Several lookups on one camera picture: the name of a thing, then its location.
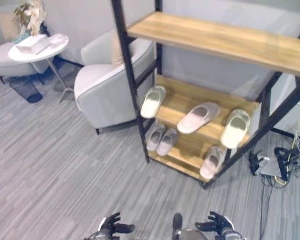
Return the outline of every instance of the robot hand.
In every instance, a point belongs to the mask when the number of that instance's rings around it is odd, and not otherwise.
[[[235,231],[233,223],[227,218],[218,213],[211,211],[208,217],[210,222],[195,223],[195,227],[202,232],[216,232],[219,236],[215,237],[216,240],[243,240],[244,238],[240,233]]]
[[[198,230],[202,232],[216,232],[221,236],[225,230],[233,231],[235,229],[232,222],[224,216],[221,216],[214,211],[211,211],[210,214],[211,216],[208,217],[208,219],[211,220],[210,222],[195,223],[195,227]]]
[[[119,240],[120,237],[114,234],[130,234],[135,230],[135,225],[117,223],[121,220],[120,212],[105,219],[100,231],[92,234],[85,240]]]

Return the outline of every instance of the chair leg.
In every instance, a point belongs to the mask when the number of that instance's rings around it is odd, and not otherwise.
[[[45,85],[45,83],[44,83],[44,81],[42,80],[40,74],[37,74],[37,77],[38,77],[39,81],[42,83],[42,85]]]
[[[5,83],[5,80],[4,80],[4,77],[3,77],[3,76],[0,76],[0,80],[1,80],[1,82],[2,82],[2,84],[3,84],[3,85],[6,85],[6,83]]]

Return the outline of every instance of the armchair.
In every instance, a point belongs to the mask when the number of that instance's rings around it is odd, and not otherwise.
[[[108,32],[82,48],[85,67],[74,84],[76,104],[97,133],[100,128],[136,119],[126,67],[112,66],[112,35],[113,32]],[[130,45],[130,51],[134,72],[139,76],[154,61],[154,45],[137,39]],[[153,85],[152,74],[138,89],[140,104]]]
[[[0,13],[11,13],[15,10],[15,5],[0,7]],[[14,46],[12,42],[6,42],[0,27],[0,76],[3,77],[23,77],[43,74],[49,67],[47,61],[20,64],[9,58],[9,51]]]

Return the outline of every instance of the gray carpet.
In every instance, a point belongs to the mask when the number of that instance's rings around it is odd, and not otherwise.
[[[123,240],[169,240],[175,213],[193,228],[209,211],[227,215],[249,240],[260,239],[263,184],[247,157],[203,190],[160,163],[146,164],[133,124],[97,136],[74,97],[59,105],[56,80],[45,82],[35,81],[43,94],[36,104],[0,82],[0,240],[82,240],[117,211],[122,222],[136,224]],[[272,133],[257,149],[273,154],[273,146],[291,143]],[[300,178],[273,190],[264,239],[300,240]]]

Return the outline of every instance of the wall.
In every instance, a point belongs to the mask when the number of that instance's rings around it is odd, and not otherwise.
[[[0,0],[0,6],[19,5],[23,0]],[[47,11],[46,25],[51,33],[70,38],[64,58],[81,63],[80,50],[92,40],[115,29],[110,0],[43,0]],[[123,0],[128,24],[155,10],[154,0]]]
[[[0,0],[0,6],[21,0]],[[110,0],[44,0],[46,23],[53,33],[70,37],[64,57],[81,62],[80,49],[115,28]],[[154,11],[154,0],[123,0],[127,23]],[[297,37],[300,33],[300,0],[163,0],[164,12],[207,21],[251,27]],[[272,72],[253,64],[164,47],[163,73],[199,86],[255,100]],[[273,111],[292,89],[293,79],[285,74],[272,94]],[[276,127],[293,133],[298,106]]]
[[[163,0],[163,11],[184,17],[250,27],[298,37],[300,0]],[[174,47],[164,47],[163,74],[186,82],[255,100],[272,71]],[[284,74],[272,93],[273,112],[295,88],[294,77]],[[293,133],[298,125],[296,106],[276,128]],[[259,121],[252,120],[252,132]]]
[[[294,76],[284,74],[272,89],[270,113],[272,114],[279,105],[296,88]],[[275,128],[295,134],[298,129],[300,118],[300,105],[296,105],[276,126]]]

